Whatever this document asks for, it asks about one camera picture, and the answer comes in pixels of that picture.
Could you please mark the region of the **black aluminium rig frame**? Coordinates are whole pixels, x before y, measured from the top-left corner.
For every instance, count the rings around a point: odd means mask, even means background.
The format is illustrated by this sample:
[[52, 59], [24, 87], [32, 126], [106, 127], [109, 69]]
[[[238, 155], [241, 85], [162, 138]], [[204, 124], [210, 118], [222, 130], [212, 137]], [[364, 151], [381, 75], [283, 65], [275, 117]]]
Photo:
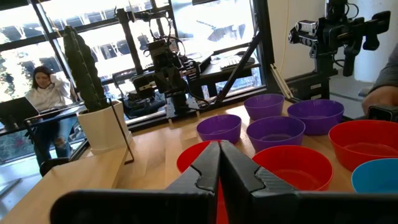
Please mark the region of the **black aluminium rig frame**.
[[[258, 46], [262, 47], [261, 53], [263, 54], [262, 58], [264, 60], [263, 66], [265, 66], [265, 68], [271, 72], [270, 64], [272, 63], [274, 64], [274, 53], [272, 48], [271, 30], [269, 28], [270, 20], [269, 20], [269, 10], [267, 8], [267, 1], [254, 0], [254, 9], [256, 13], [255, 18], [257, 19], [257, 25], [254, 29], [254, 37], [252, 38], [252, 41], [248, 43], [248, 49], [243, 54], [243, 58], [241, 59], [239, 65], [234, 68], [223, 89], [211, 101], [208, 101], [204, 98], [200, 98], [199, 96], [194, 95], [192, 91], [190, 95], [187, 95], [188, 97], [191, 96], [196, 100], [198, 106], [200, 107], [199, 111], [213, 110], [215, 108], [219, 108], [224, 103], [224, 99], [226, 98], [226, 95], [230, 91], [233, 83], [238, 78], [238, 75], [240, 75], [243, 72], [244, 67], [246, 66], [246, 63], [249, 61], [250, 56]], [[198, 74], [195, 79], [193, 78], [188, 79], [189, 90], [190, 90], [189, 83], [197, 81], [199, 79], [200, 79], [200, 74]]]

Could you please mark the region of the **black laptop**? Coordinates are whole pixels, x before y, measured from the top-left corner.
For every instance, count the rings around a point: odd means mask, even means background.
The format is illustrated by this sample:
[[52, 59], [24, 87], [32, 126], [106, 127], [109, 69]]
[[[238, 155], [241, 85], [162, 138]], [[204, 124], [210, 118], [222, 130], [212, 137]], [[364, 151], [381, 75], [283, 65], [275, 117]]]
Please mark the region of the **black laptop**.
[[39, 112], [26, 97], [16, 98], [0, 103], [1, 119], [21, 122], [37, 115], [39, 115]]

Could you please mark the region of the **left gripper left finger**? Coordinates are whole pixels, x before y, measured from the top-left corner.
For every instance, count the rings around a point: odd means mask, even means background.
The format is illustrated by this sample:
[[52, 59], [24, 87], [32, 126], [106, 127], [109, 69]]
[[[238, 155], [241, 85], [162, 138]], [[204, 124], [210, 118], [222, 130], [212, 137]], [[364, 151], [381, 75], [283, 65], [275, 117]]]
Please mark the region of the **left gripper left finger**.
[[216, 224], [220, 144], [212, 141], [163, 190], [74, 190], [56, 200], [50, 224]]

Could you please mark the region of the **black side desk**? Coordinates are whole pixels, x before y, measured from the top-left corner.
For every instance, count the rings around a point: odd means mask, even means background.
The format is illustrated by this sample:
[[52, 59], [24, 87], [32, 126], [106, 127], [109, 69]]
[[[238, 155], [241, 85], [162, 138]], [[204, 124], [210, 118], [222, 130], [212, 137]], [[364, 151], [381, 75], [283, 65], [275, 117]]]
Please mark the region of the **black side desk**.
[[[245, 50], [246, 48], [240, 48], [211, 56], [209, 66], [201, 73], [201, 88], [205, 99], [211, 98], [211, 91], [215, 91], [215, 93], [221, 91], [233, 72], [234, 67], [222, 70], [222, 66], [226, 65], [230, 61], [238, 62], [238, 60], [243, 56]], [[242, 74], [233, 83], [228, 95], [262, 85], [260, 73], [261, 64], [257, 59], [256, 50], [252, 53], [251, 58], [254, 60], [254, 63], [247, 64]]]

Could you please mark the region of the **person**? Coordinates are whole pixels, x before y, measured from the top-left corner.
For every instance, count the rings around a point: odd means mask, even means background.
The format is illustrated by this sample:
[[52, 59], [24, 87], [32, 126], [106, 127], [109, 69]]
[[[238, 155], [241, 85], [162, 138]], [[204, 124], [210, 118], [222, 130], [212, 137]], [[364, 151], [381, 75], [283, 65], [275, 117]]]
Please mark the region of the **person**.
[[[34, 69], [32, 88], [25, 97], [39, 112], [73, 103], [70, 81], [65, 75], [56, 74], [45, 66]], [[34, 151], [38, 165], [50, 159], [51, 145], [55, 147], [58, 157], [70, 157], [71, 149], [68, 138], [75, 123], [76, 118], [71, 117], [36, 127]]]

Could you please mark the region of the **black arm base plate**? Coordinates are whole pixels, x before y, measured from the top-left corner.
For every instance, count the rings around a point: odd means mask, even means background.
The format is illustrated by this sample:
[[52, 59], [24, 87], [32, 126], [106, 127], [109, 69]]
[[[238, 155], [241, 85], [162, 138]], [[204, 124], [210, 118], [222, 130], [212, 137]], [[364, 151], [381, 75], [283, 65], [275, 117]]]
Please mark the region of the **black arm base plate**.
[[186, 116], [199, 115], [198, 104], [196, 100], [191, 96], [187, 98], [187, 106], [188, 106], [187, 110], [181, 109], [180, 111], [176, 111], [172, 99], [166, 98], [166, 100], [167, 100], [167, 108], [165, 109], [165, 111], [167, 119], [171, 119], [173, 121]]

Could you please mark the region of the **black round seat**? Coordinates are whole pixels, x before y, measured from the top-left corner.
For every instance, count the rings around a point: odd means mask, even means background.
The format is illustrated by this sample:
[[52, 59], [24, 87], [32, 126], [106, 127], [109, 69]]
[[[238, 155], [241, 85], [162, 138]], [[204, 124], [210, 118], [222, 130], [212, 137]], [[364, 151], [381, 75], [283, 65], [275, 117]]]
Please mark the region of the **black round seat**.
[[60, 157], [43, 161], [43, 163], [41, 163], [41, 165], [39, 166], [40, 174], [42, 177], [44, 177], [46, 173], [49, 172], [53, 167], [66, 164], [68, 162], [70, 162], [70, 160], [67, 157]]

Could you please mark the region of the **white flat keyboard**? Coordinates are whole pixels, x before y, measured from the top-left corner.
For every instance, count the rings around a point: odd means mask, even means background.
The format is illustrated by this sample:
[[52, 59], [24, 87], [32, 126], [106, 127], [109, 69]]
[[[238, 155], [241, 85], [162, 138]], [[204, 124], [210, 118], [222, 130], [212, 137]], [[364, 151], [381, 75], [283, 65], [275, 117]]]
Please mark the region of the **white flat keyboard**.
[[221, 70], [229, 70], [235, 68], [239, 65], [242, 56], [240, 55], [233, 55], [227, 58], [223, 58], [219, 62], [219, 66]]

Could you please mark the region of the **green columnar cactus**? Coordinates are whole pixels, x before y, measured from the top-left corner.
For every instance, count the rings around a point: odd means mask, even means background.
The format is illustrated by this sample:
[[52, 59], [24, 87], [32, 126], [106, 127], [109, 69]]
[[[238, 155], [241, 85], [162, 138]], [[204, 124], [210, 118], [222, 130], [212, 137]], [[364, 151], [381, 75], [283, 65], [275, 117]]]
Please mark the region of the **green columnar cactus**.
[[98, 77], [91, 49], [83, 37], [72, 26], [66, 26], [63, 44], [72, 77], [88, 112], [110, 107]]

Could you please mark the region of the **silver aluminium bracket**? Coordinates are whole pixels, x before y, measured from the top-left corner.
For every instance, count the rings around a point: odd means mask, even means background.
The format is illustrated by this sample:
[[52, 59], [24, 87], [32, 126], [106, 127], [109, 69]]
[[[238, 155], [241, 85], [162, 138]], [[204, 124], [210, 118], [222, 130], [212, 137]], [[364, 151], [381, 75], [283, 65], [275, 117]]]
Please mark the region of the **silver aluminium bracket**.
[[293, 96], [290, 88], [288, 87], [287, 83], [283, 79], [282, 75], [279, 73], [277, 67], [273, 63], [270, 64], [270, 66], [271, 66], [272, 75], [273, 75], [274, 79], [276, 80], [282, 94], [287, 99], [293, 98], [294, 96]]

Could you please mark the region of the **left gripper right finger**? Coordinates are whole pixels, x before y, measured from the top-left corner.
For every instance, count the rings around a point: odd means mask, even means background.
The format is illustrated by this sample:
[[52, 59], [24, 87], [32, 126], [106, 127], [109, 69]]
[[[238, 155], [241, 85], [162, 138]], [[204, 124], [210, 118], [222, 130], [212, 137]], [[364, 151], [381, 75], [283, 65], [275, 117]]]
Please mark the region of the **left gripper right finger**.
[[397, 194], [299, 191], [221, 141], [229, 224], [398, 224]]

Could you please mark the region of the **red plastic mini bowl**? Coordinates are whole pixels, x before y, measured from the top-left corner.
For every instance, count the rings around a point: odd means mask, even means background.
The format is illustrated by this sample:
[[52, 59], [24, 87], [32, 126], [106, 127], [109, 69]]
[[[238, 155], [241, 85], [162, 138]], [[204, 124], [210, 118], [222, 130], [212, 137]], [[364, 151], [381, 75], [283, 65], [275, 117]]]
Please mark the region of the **red plastic mini bowl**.
[[216, 224], [229, 224], [221, 180], [218, 181]]
[[270, 147], [252, 159], [299, 190], [325, 191], [333, 178], [333, 167], [328, 158], [303, 146]]
[[211, 142], [220, 142], [220, 140], [203, 141], [184, 150], [176, 161], [178, 171], [181, 174], [185, 172]]
[[338, 162], [350, 171], [368, 161], [398, 158], [398, 123], [347, 121], [332, 127], [328, 137]]

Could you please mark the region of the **purple plastic mini bowl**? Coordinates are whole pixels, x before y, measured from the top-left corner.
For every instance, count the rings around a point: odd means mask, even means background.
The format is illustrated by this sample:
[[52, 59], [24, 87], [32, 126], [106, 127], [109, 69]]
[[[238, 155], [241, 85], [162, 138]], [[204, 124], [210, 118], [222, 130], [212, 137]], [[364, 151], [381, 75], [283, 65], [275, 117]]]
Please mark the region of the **purple plastic mini bowl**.
[[305, 124], [297, 118], [271, 116], [251, 123], [246, 133], [256, 152], [270, 147], [295, 145], [303, 141]]
[[256, 95], [244, 101], [244, 107], [252, 120], [258, 120], [271, 116], [280, 116], [285, 97], [280, 94]]
[[197, 125], [197, 133], [203, 141], [228, 140], [236, 144], [241, 135], [242, 119], [233, 114], [210, 117]]
[[328, 134], [332, 127], [342, 121], [344, 111], [341, 103], [326, 99], [301, 101], [287, 109], [290, 117], [297, 118], [305, 124], [304, 135], [307, 136]]

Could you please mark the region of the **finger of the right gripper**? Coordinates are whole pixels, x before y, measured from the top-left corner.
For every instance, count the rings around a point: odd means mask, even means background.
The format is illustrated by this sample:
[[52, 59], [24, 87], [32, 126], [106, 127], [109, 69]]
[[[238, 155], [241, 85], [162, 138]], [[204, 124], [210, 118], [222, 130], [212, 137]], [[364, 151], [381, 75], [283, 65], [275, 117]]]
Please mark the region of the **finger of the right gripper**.
[[180, 76], [172, 75], [170, 77], [170, 91], [172, 93], [177, 92], [180, 89]]
[[170, 88], [169, 81], [163, 75], [160, 76], [160, 92], [165, 93]]

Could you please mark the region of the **blue plastic mini bowl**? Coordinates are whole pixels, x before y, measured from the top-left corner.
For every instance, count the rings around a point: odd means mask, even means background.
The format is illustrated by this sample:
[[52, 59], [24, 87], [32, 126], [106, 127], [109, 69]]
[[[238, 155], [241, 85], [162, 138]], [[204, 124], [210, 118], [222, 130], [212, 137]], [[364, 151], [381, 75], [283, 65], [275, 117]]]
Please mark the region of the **blue plastic mini bowl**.
[[398, 158], [359, 165], [351, 175], [351, 185], [357, 193], [398, 194]]

